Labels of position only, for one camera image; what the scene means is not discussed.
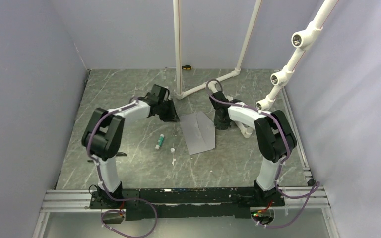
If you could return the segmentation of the green white glue stick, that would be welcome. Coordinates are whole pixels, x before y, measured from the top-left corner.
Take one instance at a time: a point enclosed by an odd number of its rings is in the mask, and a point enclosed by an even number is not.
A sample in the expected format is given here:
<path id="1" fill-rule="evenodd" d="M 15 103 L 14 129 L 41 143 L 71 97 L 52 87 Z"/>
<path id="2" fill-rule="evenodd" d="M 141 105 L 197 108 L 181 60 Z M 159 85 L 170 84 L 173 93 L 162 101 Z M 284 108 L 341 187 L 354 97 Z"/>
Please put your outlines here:
<path id="1" fill-rule="evenodd" d="M 160 134 L 160 136 L 159 136 L 159 138 L 158 138 L 158 141 L 157 141 L 157 143 L 156 143 L 156 145 L 155 145 L 155 149 L 156 149 L 156 150 L 159 150 L 159 149 L 160 149 L 160 147 L 161 147 L 162 144 L 163 144 L 164 138 L 165 138 L 165 135 L 164 135 L 164 134 Z"/>

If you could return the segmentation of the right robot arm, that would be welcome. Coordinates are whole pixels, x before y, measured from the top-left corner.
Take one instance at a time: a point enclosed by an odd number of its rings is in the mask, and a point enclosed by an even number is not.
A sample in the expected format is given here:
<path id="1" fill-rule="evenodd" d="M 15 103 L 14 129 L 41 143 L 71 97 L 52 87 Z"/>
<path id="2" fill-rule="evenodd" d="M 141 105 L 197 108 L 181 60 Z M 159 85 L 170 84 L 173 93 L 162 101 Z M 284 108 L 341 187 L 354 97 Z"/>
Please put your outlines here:
<path id="1" fill-rule="evenodd" d="M 215 109 L 214 126 L 218 130 L 231 127 L 231 122 L 240 122 L 256 132 L 262 165 L 256 185 L 254 201 L 260 206 L 267 205 L 273 198 L 271 190 L 277 184 L 277 172 L 280 163 L 289 156 L 297 145 L 294 133 L 285 114 L 276 110 L 265 112 L 254 109 L 239 100 L 228 100 L 222 91 L 209 96 Z"/>

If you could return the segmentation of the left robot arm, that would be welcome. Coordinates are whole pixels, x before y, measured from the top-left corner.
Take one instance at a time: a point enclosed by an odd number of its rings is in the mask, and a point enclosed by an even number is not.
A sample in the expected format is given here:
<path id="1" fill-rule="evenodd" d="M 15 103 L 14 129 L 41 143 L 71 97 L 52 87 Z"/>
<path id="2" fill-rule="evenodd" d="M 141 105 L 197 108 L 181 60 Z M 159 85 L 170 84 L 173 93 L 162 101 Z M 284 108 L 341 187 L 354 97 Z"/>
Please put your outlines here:
<path id="1" fill-rule="evenodd" d="M 115 109 L 96 108 L 90 117 L 81 143 L 96 166 L 98 192 L 110 208 L 119 207 L 124 200 L 116 167 L 124 127 L 152 116 L 163 122 L 179 121 L 170 90 L 157 84 L 145 96 L 131 98 L 128 104 Z"/>

